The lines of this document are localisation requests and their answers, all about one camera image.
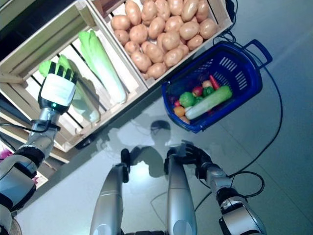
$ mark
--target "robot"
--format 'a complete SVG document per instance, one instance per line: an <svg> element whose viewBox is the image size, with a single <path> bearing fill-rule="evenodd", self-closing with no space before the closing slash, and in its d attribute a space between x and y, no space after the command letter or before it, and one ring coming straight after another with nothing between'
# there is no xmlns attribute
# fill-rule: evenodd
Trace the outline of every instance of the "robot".
<svg viewBox="0 0 313 235"><path fill-rule="evenodd" d="M78 75L62 66L56 71L51 63L48 76L41 87L38 102L41 113L33 121L26 144L0 163L0 235L8 235L12 213L21 209L36 191L32 178L40 164L50 154L60 115L66 112L75 93ZM196 176L206 180L220 206L219 220L224 235L266 235L266 229L231 184L226 173L212 163L210 156L192 145L186 146L186 156L170 149L164 163L168 174L167 229L125 234L121 230L123 215L122 184L129 180L130 153L121 151L121 163L112 167L97 199L90 235L196 235L194 205L183 165L195 164Z"/></svg>

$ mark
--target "black cable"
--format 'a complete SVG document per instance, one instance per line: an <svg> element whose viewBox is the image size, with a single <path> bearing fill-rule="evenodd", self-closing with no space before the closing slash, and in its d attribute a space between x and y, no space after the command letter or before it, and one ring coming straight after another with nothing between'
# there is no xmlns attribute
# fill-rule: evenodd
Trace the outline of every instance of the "black cable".
<svg viewBox="0 0 313 235"><path fill-rule="evenodd" d="M207 188L211 189L207 184L205 184L201 179L199 179L200 183L206 186Z"/></svg>
<svg viewBox="0 0 313 235"><path fill-rule="evenodd" d="M14 124L11 124L11 123L0 123L0 126L10 126L10 127L18 128L18 129L23 129L23 130L26 130L26 131L31 131L31 132L36 132L36 133L43 133L43 132L46 132L49 129L50 123L51 123L51 121L47 121L46 124L45 124L45 129L42 130L42 131L33 130L31 128L18 126L18 125L14 125Z"/></svg>
<svg viewBox="0 0 313 235"><path fill-rule="evenodd" d="M208 198L208 196L210 196L212 194L212 192L210 191L209 193L207 193L207 195L199 202L199 204L196 206L195 208L195 212L197 211L197 209L201 206L201 204L206 200L206 198Z"/></svg>
<svg viewBox="0 0 313 235"><path fill-rule="evenodd" d="M154 200L156 200L158 197L160 197L160 196L162 196L162 195L164 195L164 194L167 194L167 191L166 191L166 192L163 192L163 193L160 193L159 195L155 196L155 197L150 201L150 205L151 205L153 211L155 212L156 216L158 217L158 219L159 219L159 220L161 221L161 223L165 226L165 223L163 222L161 216L157 213L155 207L154 207L153 204L152 204L152 202L153 202Z"/></svg>
<svg viewBox="0 0 313 235"><path fill-rule="evenodd" d="M244 197L244 198L254 197L254 196L259 195L259 194L264 190L265 181L264 181L263 177L262 177L261 175L259 175L258 173L255 173L255 172L253 172L253 171L241 171L241 172L236 173L236 174L234 175L234 177L233 177L233 180L232 180L232 182L231 182L231 186L230 186L230 187L232 187L232 184L233 184L233 182L234 182L235 177L236 177L237 175L241 175L241 174L251 174L251 175L255 175L255 176L257 176L257 177L261 180L261 187L260 187L260 189L259 189L257 192L252 193L252 194L248 194L248 195L242 195L242 197Z"/></svg>
<svg viewBox="0 0 313 235"><path fill-rule="evenodd" d="M251 55L253 55L258 61L259 63L262 63L262 61L259 59L259 57L257 57L254 53L252 53L250 50L248 49L245 49L248 53L250 53ZM261 150L261 152L251 161L249 162L247 165L245 165L243 168L241 168L240 170L238 170L237 172L229 175L229 177L233 177L236 173L239 173L239 172L242 172L244 171L245 169L247 169L249 166L251 166L256 160L258 160L258 158L267 150L267 148L275 141L275 139L277 138L279 132L280 132L280 129L282 127L282 122L283 122L283 101L282 101L282 96L281 96L281 93L279 91L279 88L272 76L272 74L268 71L268 69L264 66L263 67L264 70L268 73L270 79L272 80L274 86L275 86L275 89L277 91L277 94L278 94L278 97L279 97L279 105L280 105L280 117L279 117L279 124L278 124L278 128L276 130L276 133L275 135L273 136L273 138L268 142L268 144Z"/></svg>

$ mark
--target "floor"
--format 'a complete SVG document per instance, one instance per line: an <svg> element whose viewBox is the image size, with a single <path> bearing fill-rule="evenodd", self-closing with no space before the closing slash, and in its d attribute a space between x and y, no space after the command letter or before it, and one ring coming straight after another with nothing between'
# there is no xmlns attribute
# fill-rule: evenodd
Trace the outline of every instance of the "floor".
<svg viewBox="0 0 313 235"><path fill-rule="evenodd" d="M239 42L256 38L271 52L274 61L268 69L284 102L278 138L249 167L266 183L262 194L251 198L249 204L263 220L267 233L273 235L313 234L312 8L313 2L305 0L297 4L292 0L239 0L234 27ZM263 90L257 96L198 134L181 129L168 118L157 90L107 126L42 186L36 200L17 216L23 234L89 234L99 190L111 166L119 162L123 148L134 149L142 161L132 167L131 180L123 186L122 228L125 232L164 230L167 179L162 160L169 147L191 141L232 173L251 161L274 135L278 96L264 71L262 77ZM192 167L185 171L197 205L208 190L195 178ZM246 194L257 190L259 182L252 176L238 176L234 186ZM202 204L196 216L198 234L222 234L213 197Z"/></svg>

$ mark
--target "blue basket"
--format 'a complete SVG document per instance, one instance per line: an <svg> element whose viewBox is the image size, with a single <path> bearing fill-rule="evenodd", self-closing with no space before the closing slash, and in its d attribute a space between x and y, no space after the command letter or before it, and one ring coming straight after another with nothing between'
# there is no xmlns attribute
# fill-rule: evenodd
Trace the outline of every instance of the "blue basket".
<svg viewBox="0 0 313 235"><path fill-rule="evenodd" d="M249 45L255 45L267 61L258 66L252 56L245 51ZM204 131L261 91L260 68L271 61L272 56L257 40L252 40L243 48L228 42L219 42L188 64L179 66L170 74L170 79L162 85L169 117L179 126L194 133ZM174 114L174 103L182 93L191 92L195 86L201 86L203 81L209 80L209 75L213 75L219 85L229 86L233 96L215 107L210 114L205 113L191 120L188 125Z"/></svg>

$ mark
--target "cucumber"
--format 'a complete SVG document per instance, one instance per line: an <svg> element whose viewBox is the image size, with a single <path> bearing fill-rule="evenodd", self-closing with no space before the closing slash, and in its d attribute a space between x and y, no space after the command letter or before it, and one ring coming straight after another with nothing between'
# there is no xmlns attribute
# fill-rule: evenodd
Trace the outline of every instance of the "cucumber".
<svg viewBox="0 0 313 235"><path fill-rule="evenodd" d="M195 119L215 106L223 103L224 101L231 98L232 92L228 86L222 86L217 91L212 93L211 95L204 98L198 104L189 109L185 116L189 120Z"/></svg>

